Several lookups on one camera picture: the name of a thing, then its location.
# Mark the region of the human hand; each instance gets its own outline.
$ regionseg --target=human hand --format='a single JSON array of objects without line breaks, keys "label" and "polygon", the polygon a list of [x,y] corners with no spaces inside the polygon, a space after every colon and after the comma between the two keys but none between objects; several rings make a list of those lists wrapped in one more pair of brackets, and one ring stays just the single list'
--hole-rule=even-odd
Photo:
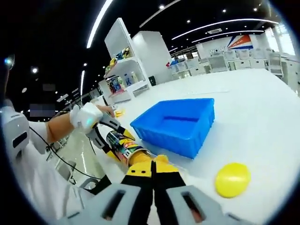
[{"label": "human hand", "polygon": [[102,105],[95,105],[99,110],[101,110],[102,112],[107,112],[111,115],[111,117],[114,118],[114,112],[113,109],[109,106],[102,106]]}]

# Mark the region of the white desk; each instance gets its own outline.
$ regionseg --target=white desk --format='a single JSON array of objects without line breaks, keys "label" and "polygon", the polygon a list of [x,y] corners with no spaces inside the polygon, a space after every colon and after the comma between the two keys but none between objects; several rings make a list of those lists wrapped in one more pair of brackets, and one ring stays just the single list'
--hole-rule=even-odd
[{"label": "white desk", "polygon": [[[194,160],[142,143],[155,153],[165,153],[183,168],[187,185],[195,185],[232,212],[263,224],[280,209],[292,191],[300,170],[300,99],[287,85],[265,69],[225,71],[164,83],[119,105],[121,124],[137,137],[130,122],[160,100],[214,98],[216,119]],[[109,130],[100,127],[106,137]],[[102,150],[98,159],[112,182],[124,173]],[[247,165],[251,182],[238,197],[225,199],[214,189],[214,179],[226,164]]]}]

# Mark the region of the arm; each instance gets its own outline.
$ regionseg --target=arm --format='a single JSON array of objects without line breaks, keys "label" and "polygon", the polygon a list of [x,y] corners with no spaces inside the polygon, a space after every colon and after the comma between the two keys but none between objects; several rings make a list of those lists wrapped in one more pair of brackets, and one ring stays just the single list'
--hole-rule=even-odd
[{"label": "arm", "polygon": [[[114,113],[111,107],[97,105],[97,108],[103,112],[108,112],[112,117]],[[64,138],[74,130],[74,126],[71,123],[70,113],[55,117],[46,123],[47,128],[47,141],[53,143]]]}]

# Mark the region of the yellow ball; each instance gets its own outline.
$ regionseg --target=yellow ball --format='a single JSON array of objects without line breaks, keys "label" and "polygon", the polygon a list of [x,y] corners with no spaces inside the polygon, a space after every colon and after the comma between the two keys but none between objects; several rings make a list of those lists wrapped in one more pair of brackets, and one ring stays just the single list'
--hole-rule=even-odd
[{"label": "yellow ball", "polygon": [[248,168],[240,163],[225,165],[215,180],[217,193],[224,198],[233,198],[243,193],[251,180]]}]

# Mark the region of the white sleeve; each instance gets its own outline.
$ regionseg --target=white sleeve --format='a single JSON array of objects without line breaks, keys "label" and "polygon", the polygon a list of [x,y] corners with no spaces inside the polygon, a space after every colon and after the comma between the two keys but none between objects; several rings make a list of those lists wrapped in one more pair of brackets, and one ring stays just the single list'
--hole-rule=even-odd
[{"label": "white sleeve", "polygon": [[[41,137],[47,141],[48,134],[47,134],[47,126],[46,123],[43,122],[31,122],[29,121],[29,126],[34,129]],[[44,154],[47,144],[40,138],[35,132],[31,129],[29,131],[30,140],[32,141],[34,147],[39,151],[39,153]]]}]

